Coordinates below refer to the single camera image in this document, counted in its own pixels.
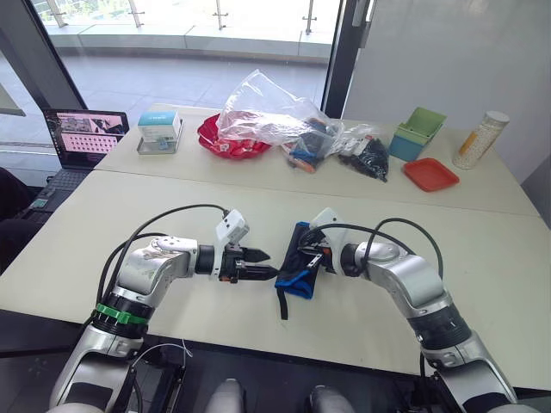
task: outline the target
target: red plate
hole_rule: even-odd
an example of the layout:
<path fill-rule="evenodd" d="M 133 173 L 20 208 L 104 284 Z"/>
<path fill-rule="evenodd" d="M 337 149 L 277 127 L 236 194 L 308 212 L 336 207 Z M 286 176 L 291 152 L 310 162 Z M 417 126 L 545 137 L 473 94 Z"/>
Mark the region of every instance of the red plate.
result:
<path fill-rule="evenodd" d="M 459 177 L 432 157 L 408 162 L 404 173 L 426 192 L 438 191 L 459 182 Z"/>
<path fill-rule="evenodd" d="M 227 159 L 247 159 L 256 157 L 267 151 L 271 146 L 253 139 L 219 139 L 216 120 L 220 114 L 211 116 L 199 126 L 199 144 L 218 157 Z"/>

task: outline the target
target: laptop keyboard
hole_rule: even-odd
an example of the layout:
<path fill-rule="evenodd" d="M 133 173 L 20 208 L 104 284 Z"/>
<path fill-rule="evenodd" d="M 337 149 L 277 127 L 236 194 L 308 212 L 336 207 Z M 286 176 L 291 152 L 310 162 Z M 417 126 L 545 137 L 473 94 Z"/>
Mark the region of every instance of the laptop keyboard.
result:
<path fill-rule="evenodd" d="M 74 191 L 89 173 L 89 171 L 61 170 L 52 178 L 47 187 L 62 191 Z"/>

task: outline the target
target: white table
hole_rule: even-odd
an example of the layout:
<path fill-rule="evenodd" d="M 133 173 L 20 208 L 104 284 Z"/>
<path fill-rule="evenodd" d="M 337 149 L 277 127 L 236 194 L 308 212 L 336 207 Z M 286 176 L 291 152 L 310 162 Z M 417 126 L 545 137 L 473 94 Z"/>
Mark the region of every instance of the white table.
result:
<path fill-rule="evenodd" d="M 156 213 L 207 201 L 239 209 L 251 226 L 242 244 L 266 250 L 275 267 L 294 223 L 324 207 L 363 225 L 388 216 L 419 222 L 443 251 L 445 282 L 462 316 L 511 383 L 551 389 L 549 231 L 529 215 L 94 171 L 0 277 L 0 308 L 82 322 L 104 260 L 120 241 Z M 179 213 L 151 229 L 209 243 L 219 219 L 209 210 Z M 400 225 L 386 231 L 434 264 L 434 252 L 415 231 Z M 290 318 L 282 321 L 273 285 L 176 280 L 150 332 L 418 373 L 418 344 L 381 288 L 322 273 L 313 300 L 288 296 Z"/>
<path fill-rule="evenodd" d="M 313 174 L 287 166 L 277 148 L 246 161 L 221 159 L 199 145 L 197 128 L 219 110 L 154 105 L 152 110 L 177 109 L 185 122 L 183 140 L 174 155 L 139 155 L 139 131 L 133 127 L 96 167 L 98 170 L 151 176 L 219 182 L 251 188 L 282 189 L 309 194 L 328 194 L 375 200 L 396 200 L 418 204 L 499 211 L 538 216 L 538 212 L 498 154 L 490 150 L 474 170 L 460 170 L 451 158 L 468 136 L 468 131 L 443 128 L 421 157 L 435 157 L 461 182 L 453 188 L 425 193 L 402 172 L 403 161 L 390 157 L 388 183 L 349 170 L 335 158 L 326 160 Z M 348 127 L 360 122 L 347 121 Z M 388 142 L 395 126 L 384 126 Z"/>

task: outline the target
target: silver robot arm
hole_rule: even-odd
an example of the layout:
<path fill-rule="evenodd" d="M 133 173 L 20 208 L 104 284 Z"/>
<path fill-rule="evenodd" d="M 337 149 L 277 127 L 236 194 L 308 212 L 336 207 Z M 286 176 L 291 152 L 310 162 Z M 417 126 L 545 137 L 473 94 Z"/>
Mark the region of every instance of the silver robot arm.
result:
<path fill-rule="evenodd" d="M 315 228 L 343 221 L 326 208 L 310 224 Z M 470 330 L 436 270 L 421 256 L 407 254 L 394 243 L 373 243 L 367 271 L 362 259 L 367 242 L 346 242 L 344 228 L 324 230 L 337 274 L 358 275 L 386 289 L 407 319 L 429 364 L 462 412 L 474 406 L 516 404 L 512 386 L 480 337 Z"/>
<path fill-rule="evenodd" d="M 269 259 L 261 250 L 238 245 L 248 231 L 241 213 L 232 210 L 216 226 L 214 245 L 156 237 L 132 252 L 65 363 L 50 408 L 78 403 L 107 413 L 124 410 L 135 375 L 129 361 L 139 352 L 148 322 L 176 278 L 210 274 L 237 282 L 275 276 L 270 266 L 248 264 Z"/>

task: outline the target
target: railing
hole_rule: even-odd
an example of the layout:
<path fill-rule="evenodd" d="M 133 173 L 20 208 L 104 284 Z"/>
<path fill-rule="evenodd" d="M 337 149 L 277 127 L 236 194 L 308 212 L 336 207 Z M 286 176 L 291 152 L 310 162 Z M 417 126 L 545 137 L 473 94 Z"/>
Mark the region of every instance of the railing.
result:
<path fill-rule="evenodd" d="M 68 24 L 126 23 L 138 28 L 144 24 L 180 24 L 192 19 L 193 24 L 226 27 L 253 25 L 265 28 L 300 28 L 309 35 L 316 22 L 320 31 L 332 31 L 337 17 L 338 0 L 320 1 L 318 17 L 313 17 L 314 0 L 32 0 L 46 24 L 60 28 Z M 304 16 L 300 10 L 307 11 Z"/>

